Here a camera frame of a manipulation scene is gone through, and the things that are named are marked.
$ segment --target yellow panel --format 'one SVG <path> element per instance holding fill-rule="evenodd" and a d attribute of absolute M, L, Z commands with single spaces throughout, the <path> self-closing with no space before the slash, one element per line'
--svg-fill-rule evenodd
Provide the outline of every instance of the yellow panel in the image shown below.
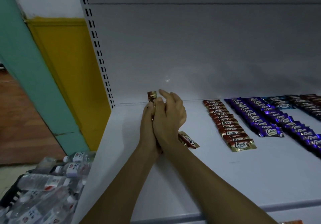
<path fill-rule="evenodd" d="M 85 20 L 26 22 L 89 148 L 97 150 L 111 110 Z"/>

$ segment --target person's left hand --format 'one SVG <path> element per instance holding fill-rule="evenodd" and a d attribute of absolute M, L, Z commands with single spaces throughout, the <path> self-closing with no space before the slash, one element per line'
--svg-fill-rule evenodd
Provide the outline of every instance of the person's left hand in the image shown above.
<path fill-rule="evenodd" d="M 142 113 L 142 121 L 140 126 L 140 139 L 138 146 L 146 150 L 147 154 L 151 157 L 157 158 L 161 153 L 162 149 L 156 143 L 156 138 L 153 131 L 153 122 L 151 120 L 152 114 L 154 113 L 154 104 L 149 102 Z"/>

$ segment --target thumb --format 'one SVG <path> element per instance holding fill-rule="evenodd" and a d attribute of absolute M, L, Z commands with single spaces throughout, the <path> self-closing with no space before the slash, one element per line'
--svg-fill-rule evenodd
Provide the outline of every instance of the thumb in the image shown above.
<path fill-rule="evenodd" d="M 164 117 L 165 114 L 165 103 L 161 97 L 155 100 L 155 118 Z"/>

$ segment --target teal painted post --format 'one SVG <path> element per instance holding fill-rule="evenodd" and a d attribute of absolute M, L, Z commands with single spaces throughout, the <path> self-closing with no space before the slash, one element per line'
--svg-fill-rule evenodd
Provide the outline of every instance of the teal painted post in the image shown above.
<path fill-rule="evenodd" d="M 18 80 L 66 154 L 89 150 L 17 3 L 0 3 L 0 61 Z"/>

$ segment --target hand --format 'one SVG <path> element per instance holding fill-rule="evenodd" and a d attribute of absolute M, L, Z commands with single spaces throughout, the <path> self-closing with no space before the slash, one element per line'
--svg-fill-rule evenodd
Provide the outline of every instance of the hand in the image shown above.
<path fill-rule="evenodd" d="M 154 111 L 153 102 L 149 102 L 142 113 L 142 121 L 140 126 L 140 139 L 138 147 L 150 154 L 151 157 L 157 158 L 162 152 L 156 143 L 156 138 L 153 132 L 153 123 L 151 120 Z"/>
<path fill-rule="evenodd" d="M 154 134 L 162 146 L 164 143 L 177 141 L 179 128 L 186 121 L 186 110 L 183 101 L 173 92 L 159 90 L 165 97 L 166 104 L 161 97 L 155 100 Z"/>

